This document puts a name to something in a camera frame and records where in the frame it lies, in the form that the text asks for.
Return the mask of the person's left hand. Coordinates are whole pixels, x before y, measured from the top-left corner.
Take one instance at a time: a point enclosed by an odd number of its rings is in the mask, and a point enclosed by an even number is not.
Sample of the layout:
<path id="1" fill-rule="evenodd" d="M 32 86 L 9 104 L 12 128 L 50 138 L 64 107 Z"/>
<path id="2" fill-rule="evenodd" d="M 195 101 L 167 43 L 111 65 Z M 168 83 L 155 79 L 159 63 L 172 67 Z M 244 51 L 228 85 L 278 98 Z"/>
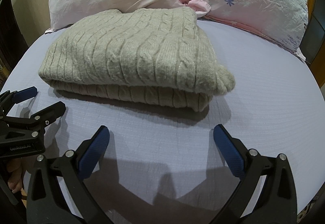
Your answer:
<path id="1" fill-rule="evenodd" d="M 7 166 L 9 173 L 8 187 L 12 193 L 17 193 L 22 189 L 22 159 L 13 159 Z"/>

